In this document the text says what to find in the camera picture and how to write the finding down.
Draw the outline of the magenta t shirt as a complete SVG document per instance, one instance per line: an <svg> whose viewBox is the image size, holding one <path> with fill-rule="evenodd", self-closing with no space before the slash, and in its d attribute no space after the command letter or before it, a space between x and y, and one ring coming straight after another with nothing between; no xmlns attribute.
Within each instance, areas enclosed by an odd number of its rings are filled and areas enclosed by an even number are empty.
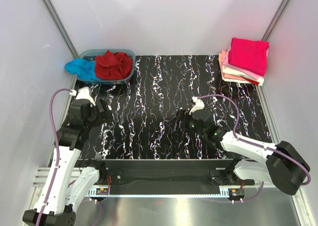
<svg viewBox="0 0 318 226"><path fill-rule="evenodd" d="M269 42L232 38L228 63L232 66L265 76Z"/></svg>

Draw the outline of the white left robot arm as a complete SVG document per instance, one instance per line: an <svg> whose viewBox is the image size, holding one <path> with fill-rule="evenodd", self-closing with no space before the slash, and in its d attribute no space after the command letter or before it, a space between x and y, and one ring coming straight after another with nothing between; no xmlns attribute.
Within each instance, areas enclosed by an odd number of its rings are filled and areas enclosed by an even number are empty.
<svg viewBox="0 0 318 226"><path fill-rule="evenodd" d="M52 165L34 208L26 210L22 220L28 226L73 226L76 211L93 184L107 179L106 165L101 160L85 161L79 177L71 183L71 175L81 155L90 130L113 120L106 101L92 104L88 99L74 100L67 117L57 131L58 147Z"/></svg>

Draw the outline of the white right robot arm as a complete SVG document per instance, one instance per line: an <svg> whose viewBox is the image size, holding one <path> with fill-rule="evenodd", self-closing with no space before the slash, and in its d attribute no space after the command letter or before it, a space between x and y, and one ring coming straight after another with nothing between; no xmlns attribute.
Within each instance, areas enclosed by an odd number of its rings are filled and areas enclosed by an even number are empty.
<svg viewBox="0 0 318 226"><path fill-rule="evenodd" d="M310 182L310 167L292 144L265 143L234 134L229 128L208 124L180 109L171 122L175 130L192 131L213 148L222 148L244 156L234 160L226 171L226 180L238 184L242 180L257 180L273 184L281 192L295 195L302 185Z"/></svg>

